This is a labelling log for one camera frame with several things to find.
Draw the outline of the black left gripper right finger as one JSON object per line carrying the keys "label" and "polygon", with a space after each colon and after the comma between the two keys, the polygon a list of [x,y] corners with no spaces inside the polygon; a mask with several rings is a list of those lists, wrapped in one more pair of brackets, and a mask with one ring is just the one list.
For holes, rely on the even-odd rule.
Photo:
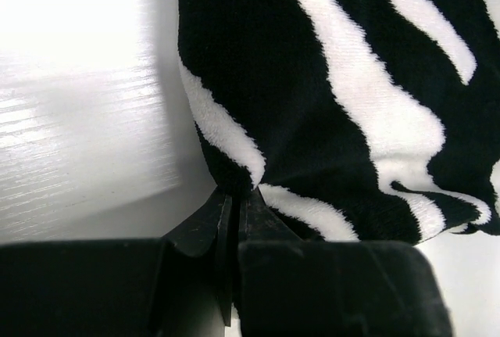
{"label": "black left gripper right finger", "polygon": [[304,241],[260,191],[239,218],[242,335],[452,335],[432,268],[412,246]]}

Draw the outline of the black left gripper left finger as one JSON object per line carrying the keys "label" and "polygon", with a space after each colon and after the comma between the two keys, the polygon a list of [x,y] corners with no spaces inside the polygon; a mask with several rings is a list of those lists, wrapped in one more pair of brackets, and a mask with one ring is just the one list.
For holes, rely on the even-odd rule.
{"label": "black left gripper left finger", "polygon": [[3,245],[2,335],[224,335],[232,209],[215,191],[160,238]]}

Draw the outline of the zebra print plush cloth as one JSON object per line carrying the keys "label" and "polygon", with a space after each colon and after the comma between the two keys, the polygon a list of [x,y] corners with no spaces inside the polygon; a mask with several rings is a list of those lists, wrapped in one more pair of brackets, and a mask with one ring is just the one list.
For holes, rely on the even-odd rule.
{"label": "zebra print plush cloth", "polygon": [[499,0],[178,0],[217,186],[302,238],[499,233]]}

